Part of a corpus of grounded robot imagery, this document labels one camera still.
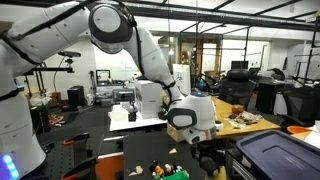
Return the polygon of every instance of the cardboard box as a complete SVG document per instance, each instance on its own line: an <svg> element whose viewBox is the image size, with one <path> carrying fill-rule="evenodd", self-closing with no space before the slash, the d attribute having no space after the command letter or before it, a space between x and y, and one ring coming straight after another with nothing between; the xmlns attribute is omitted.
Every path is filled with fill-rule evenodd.
<svg viewBox="0 0 320 180"><path fill-rule="evenodd" d="M176 128L171 126L169 123L167 124L167 133L176 142L184 141L184 137L182 134L183 131L184 131L184 129L177 130Z"/></svg>
<svg viewBox="0 0 320 180"><path fill-rule="evenodd" d="M162 87L146 80L135 82L136 104L143 119L158 118L162 105Z"/></svg>

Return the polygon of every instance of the computer monitor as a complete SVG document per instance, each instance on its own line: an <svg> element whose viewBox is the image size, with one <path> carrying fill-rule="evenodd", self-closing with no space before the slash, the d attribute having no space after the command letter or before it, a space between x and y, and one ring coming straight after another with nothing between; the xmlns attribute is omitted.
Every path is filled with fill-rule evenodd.
<svg viewBox="0 0 320 180"><path fill-rule="evenodd" d="M173 64L173 79L181 93L189 95L191 93L190 66L183 64Z"/></svg>
<svg viewBox="0 0 320 180"><path fill-rule="evenodd" d="M249 61L231 61L231 69L248 69Z"/></svg>

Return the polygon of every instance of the white box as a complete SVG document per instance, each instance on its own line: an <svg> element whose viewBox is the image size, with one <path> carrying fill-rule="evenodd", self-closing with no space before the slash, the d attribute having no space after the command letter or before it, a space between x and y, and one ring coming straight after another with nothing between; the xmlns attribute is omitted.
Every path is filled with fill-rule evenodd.
<svg viewBox="0 0 320 180"><path fill-rule="evenodd" d="M136 105L143 119L158 118L162 105L162 87L147 80L135 82Z"/></svg>

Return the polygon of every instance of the office chair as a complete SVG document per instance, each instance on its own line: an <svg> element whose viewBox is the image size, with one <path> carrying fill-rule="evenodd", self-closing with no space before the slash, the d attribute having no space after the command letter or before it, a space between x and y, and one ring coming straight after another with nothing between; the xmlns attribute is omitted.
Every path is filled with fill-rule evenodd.
<svg viewBox="0 0 320 180"><path fill-rule="evenodd" d="M291 125L310 127L320 119L320 88L301 87L281 91L287 106L285 121L281 123L283 131Z"/></svg>
<svg viewBox="0 0 320 180"><path fill-rule="evenodd" d="M240 104L247 110L256 83L250 80L250 72L246 69L228 71L226 79L222 80L219 99L230 104Z"/></svg>

